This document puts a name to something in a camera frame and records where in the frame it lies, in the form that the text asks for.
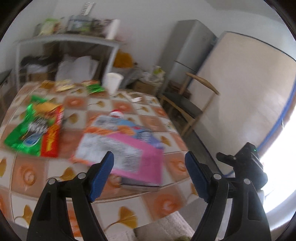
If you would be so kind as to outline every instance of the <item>snack package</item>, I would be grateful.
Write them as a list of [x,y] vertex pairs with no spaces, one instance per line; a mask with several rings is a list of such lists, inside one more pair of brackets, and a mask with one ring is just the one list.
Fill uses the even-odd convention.
[[62,105],[32,96],[23,122],[8,135],[4,143],[26,154],[57,157],[63,115]]
[[91,166],[99,163],[107,151],[114,155],[112,173],[162,183],[163,146],[146,128],[107,115],[93,117],[70,161]]
[[70,90],[75,88],[75,84],[73,84],[72,80],[59,80],[55,82],[56,92],[62,92],[65,90]]
[[101,85],[99,84],[91,84],[86,86],[88,94],[99,93],[106,91]]

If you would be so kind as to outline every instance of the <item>table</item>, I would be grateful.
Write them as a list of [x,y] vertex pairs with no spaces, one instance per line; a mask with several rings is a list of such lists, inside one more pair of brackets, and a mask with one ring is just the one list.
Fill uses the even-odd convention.
[[[22,121],[32,95],[45,97],[65,106],[65,123],[60,135],[58,158],[42,158],[16,153],[4,145],[7,135]],[[130,103],[119,91],[87,95],[83,87],[56,93],[27,83],[19,91],[0,128],[0,208],[8,220],[28,227],[38,198],[51,177],[70,180],[88,167],[67,159],[72,155],[88,120],[120,109],[124,117],[153,130],[164,143],[163,184],[157,192],[125,190],[120,177],[111,174],[101,196],[92,204],[106,235],[118,234],[158,220],[198,198],[184,165],[187,147],[154,96],[141,94],[142,102]],[[67,200],[74,236],[81,237],[71,199]]]

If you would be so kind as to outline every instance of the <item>refrigerator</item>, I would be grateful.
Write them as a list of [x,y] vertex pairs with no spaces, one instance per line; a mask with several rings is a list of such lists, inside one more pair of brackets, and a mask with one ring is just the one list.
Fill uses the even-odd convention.
[[196,74],[216,41],[215,34],[200,21],[178,21],[157,64],[166,72],[159,94],[170,81],[182,84],[185,72]]

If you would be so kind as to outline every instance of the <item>brown box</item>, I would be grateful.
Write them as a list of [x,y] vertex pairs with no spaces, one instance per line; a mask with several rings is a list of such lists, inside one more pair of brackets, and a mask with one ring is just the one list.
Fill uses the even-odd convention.
[[48,80],[49,79],[49,75],[48,73],[36,73],[36,74],[30,74],[29,80],[30,81],[39,81],[42,82],[44,80]]
[[149,94],[149,95],[155,96],[157,94],[158,88],[156,88],[152,85],[145,84],[141,81],[136,81],[133,86],[133,90],[137,91],[137,92],[144,93],[144,94]]

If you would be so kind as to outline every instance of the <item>black chair seat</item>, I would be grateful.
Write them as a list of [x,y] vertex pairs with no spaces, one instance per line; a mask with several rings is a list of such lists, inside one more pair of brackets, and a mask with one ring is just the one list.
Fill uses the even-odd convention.
[[198,108],[196,105],[190,102],[190,100],[186,99],[184,96],[176,94],[176,93],[163,93],[165,97],[174,102],[176,106],[183,109],[186,113],[188,113],[192,118],[196,118],[202,113],[202,110]]

